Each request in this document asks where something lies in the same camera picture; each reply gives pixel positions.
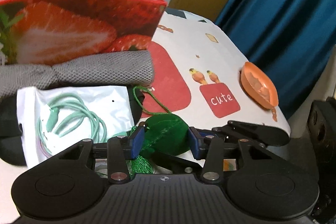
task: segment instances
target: green plush toy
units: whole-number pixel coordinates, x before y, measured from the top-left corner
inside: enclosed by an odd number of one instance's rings
[[[135,91],[140,89],[147,92],[167,113],[150,112],[138,100]],[[154,151],[160,151],[177,156],[189,150],[188,125],[177,115],[172,114],[167,107],[143,86],[133,87],[133,95],[142,110],[152,115],[146,120],[147,131],[142,145],[140,156],[131,162],[132,175],[135,173],[153,173],[153,167],[147,159]]]
[[[171,113],[157,114],[146,120],[148,130],[145,132],[140,155],[149,158],[155,151],[173,156],[189,150],[188,125],[177,115]]]

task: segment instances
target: bird print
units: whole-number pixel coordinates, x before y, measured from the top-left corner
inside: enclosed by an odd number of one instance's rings
[[[214,74],[210,70],[207,70],[207,73],[208,73],[209,78],[210,78],[211,81],[213,81],[214,83],[220,83],[220,80],[218,79],[218,76],[216,74]]]
[[[189,70],[191,76],[193,77],[194,81],[197,83],[200,83],[201,85],[207,85],[208,83],[205,80],[205,77],[203,73],[199,72],[198,70],[195,69],[190,69]]]

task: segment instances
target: round pad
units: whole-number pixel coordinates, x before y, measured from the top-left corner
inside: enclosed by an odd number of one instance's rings
[[[309,174],[286,161],[252,160],[228,179],[227,194],[252,215],[285,220],[309,213],[319,187]]]
[[[21,214],[41,220],[67,218],[87,210],[101,198],[104,183],[94,171],[75,160],[61,162],[42,163],[14,181],[11,194]]]
[[[36,184],[36,190],[42,195],[59,196],[70,192],[75,186],[72,177],[64,174],[52,174],[40,178]]]

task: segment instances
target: mint green cable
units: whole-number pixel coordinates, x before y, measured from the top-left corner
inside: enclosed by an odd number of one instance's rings
[[[65,98],[68,97],[75,98],[76,100],[64,100]],[[50,107],[50,115],[46,124],[47,132],[53,131],[55,125],[58,122],[59,111],[62,108],[71,109],[74,110],[74,112],[68,115],[63,121],[60,122],[60,124],[54,130],[55,135],[58,135],[61,138],[69,134],[70,132],[78,128],[82,124],[83,120],[87,117],[91,124],[91,139],[93,140],[93,142],[94,143],[107,142],[107,129],[104,121],[100,119],[96,115],[96,113],[90,111],[84,104],[83,100],[78,95],[73,93],[62,93],[54,97],[48,103],[48,106]],[[67,125],[69,125],[70,122],[73,122],[75,120],[78,120],[78,122],[72,128],[62,132],[63,129]],[[101,138],[99,137],[100,124],[103,127],[103,135]],[[52,155],[50,150],[46,146],[45,142],[46,137],[45,134],[42,132],[41,118],[38,118],[35,130],[41,140],[42,148],[44,148],[45,152],[47,152],[49,155]]]

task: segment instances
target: white plastic bag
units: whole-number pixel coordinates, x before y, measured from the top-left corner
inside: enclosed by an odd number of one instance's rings
[[[111,138],[120,132],[131,130],[134,121],[129,104],[127,88],[124,86],[95,86],[82,88],[59,88],[54,90],[38,90],[28,87],[17,92],[17,120],[22,125],[22,147],[28,168],[32,168],[47,159],[43,154],[36,134],[36,124],[41,119],[42,132],[46,136],[46,147],[55,155],[78,141],[91,137],[91,125],[88,118],[74,131],[63,137],[53,132],[59,123],[73,113],[70,109],[61,109],[52,132],[46,131],[46,122],[50,115],[48,103],[62,93],[78,95],[86,107],[102,119],[107,128],[107,136]],[[65,130],[75,125],[78,120],[69,123]],[[100,136],[103,134],[100,125]]]

